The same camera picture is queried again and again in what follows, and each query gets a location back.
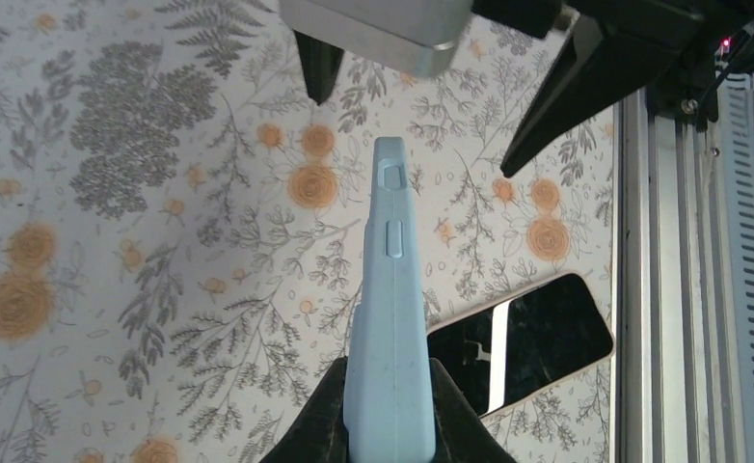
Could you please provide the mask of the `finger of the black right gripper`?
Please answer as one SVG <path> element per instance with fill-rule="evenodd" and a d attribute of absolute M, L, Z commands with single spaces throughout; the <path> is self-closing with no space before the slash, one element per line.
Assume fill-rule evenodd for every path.
<path fill-rule="evenodd" d="M 307 95 L 317 105 L 332 95 L 345 51 L 332 44 L 293 31 Z"/>
<path fill-rule="evenodd" d="M 556 138 L 661 77 L 703 24 L 700 13 L 583 15 L 500 164 L 512 177 Z"/>

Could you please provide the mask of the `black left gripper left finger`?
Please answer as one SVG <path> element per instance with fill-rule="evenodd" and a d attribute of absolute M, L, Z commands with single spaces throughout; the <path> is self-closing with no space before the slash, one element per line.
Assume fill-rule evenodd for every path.
<path fill-rule="evenodd" d="M 345 463 L 348 431 L 342 414 L 347 358 L 332 362 L 294 423 L 261 463 Z"/>

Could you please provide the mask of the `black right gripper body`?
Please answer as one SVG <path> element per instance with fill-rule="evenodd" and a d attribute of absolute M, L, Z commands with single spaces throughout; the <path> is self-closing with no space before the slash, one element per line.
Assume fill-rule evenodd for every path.
<path fill-rule="evenodd" d="M 644 68 L 623 74 L 636 84 L 649 84 L 673 68 L 712 66 L 724 40 L 754 21 L 754 1 L 476 1 L 472 10 L 538 39 L 568 26 L 566 10 L 578 12 L 550 84 L 580 84 L 633 57 Z M 735 55 L 753 46 L 754 33 Z"/>

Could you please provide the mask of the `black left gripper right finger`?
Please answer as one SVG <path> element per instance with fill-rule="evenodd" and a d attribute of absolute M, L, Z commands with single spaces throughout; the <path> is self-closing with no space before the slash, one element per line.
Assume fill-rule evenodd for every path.
<path fill-rule="evenodd" d="M 515 463 L 475 414 L 442 363 L 431 358 L 430 368 L 436 427 L 433 462 Z"/>

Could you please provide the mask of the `light blue phone case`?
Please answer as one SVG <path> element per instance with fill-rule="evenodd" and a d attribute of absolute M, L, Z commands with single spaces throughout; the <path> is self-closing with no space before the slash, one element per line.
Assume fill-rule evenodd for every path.
<path fill-rule="evenodd" d="M 421 276 L 405 145 L 400 137 L 379 137 L 342 403 L 352 462 L 434 458 Z"/>

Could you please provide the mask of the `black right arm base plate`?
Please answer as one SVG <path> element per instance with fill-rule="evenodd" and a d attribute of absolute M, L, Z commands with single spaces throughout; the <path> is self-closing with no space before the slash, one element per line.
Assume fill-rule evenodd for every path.
<path fill-rule="evenodd" d="M 646 88 L 646 103 L 652 116 L 692 124 L 699 132 L 718 120 L 716 91 L 705 95 L 717 77 L 714 62 L 693 68 L 674 64 Z"/>

